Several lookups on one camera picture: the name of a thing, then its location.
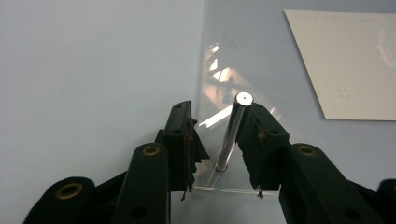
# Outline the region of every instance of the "metal pin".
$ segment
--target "metal pin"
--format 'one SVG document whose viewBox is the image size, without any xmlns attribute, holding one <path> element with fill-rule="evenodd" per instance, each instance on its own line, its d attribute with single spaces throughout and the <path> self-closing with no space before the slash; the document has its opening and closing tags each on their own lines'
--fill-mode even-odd
<svg viewBox="0 0 396 224">
<path fill-rule="evenodd" d="M 224 172 L 227 169 L 228 159 L 230 159 L 233 147 L 235 146 L 236 135 L 244 112 L 248 106 L 253 104 L 253 96 L 248 92 L 239 92 L 236 94 L 233 101 L 233 110 L 231 112 L 230 121 L 227 125 L 227 130 L 224 135 L 223 145 L 221 148 L 218 162 L 216 163 L 216 170 Z"/>
</svg>

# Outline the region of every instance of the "white paper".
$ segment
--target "white paper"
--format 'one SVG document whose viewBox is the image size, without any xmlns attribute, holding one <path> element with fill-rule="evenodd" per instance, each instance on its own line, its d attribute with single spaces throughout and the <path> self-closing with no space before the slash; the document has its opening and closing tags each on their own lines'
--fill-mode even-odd
<svg viewBox="0 0 396 224">
<path fill-rule="evenodd" d="M 396 15 L 285 10 L 326 119 L 396 120 Z"/>
</svg>

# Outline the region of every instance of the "metal rod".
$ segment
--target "metal rod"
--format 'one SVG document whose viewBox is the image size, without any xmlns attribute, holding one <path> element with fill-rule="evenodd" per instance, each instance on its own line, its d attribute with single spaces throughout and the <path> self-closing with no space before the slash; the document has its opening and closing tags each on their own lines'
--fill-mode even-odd
<svg viewBox="0 0 396 224">
<path fill-rule="evenodd" d="M 242 123 L 244 112 L 247 110 L 247 107 L 252 104 L 253 96 L 248 92 L 239 92 L 236 94 L 233 101 L 233 110 L 224 135 L 220 156 L 216 163 L 216 170 L 218 172 L 224 172 L 227 169 L 228 159 L 230 159 L 231 153 L 233 152 L 236 135 Z"/>
</svg>

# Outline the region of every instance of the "light blue surface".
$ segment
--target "light blue surface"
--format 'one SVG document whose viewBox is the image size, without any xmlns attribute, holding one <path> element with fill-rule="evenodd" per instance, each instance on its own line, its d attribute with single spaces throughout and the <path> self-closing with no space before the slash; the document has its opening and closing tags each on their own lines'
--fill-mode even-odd
<svg viewBox="0 0 396 224">
<path fill-rule="evenodd" d="M 220 107 L 250 91 L 281 115 L 292 143 L 322 148 L 347 178 L 376 189 L 396 177 L 395 123 L 324 119 L 283 12 L 395 13 L 394 1 L 0 1 L 0 8 L 0 223 L 22 223 L 60 179 L 100 184 L 124 171 L 172 105 L 193 100 L 200 121 L 219 112 L 202 94 L 201 75 L 202 54 L 216 43 L 221 63 L 248 83 L 228 87 L 234 91 Z M 221 142 L 225 125 L 217 127 L 205 145 Z M 246 170 L 237 172 L 244 177 L 235 185 L 248 188 Z M 173 193 L 172 223 L 284 222 L 273 196 L 196 190 L 179 198 Z"/>
</svg>

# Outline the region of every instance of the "white card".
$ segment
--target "white card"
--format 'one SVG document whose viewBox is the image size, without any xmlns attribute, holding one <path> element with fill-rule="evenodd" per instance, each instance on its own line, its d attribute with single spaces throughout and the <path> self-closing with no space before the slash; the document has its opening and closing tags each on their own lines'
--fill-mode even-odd
<svg viewBox="0 0 396 224">
<path fill-rule="evenodd" d="M 396 120 L 396 14 L 285 12 L 326 119 Z"/>
</svg>

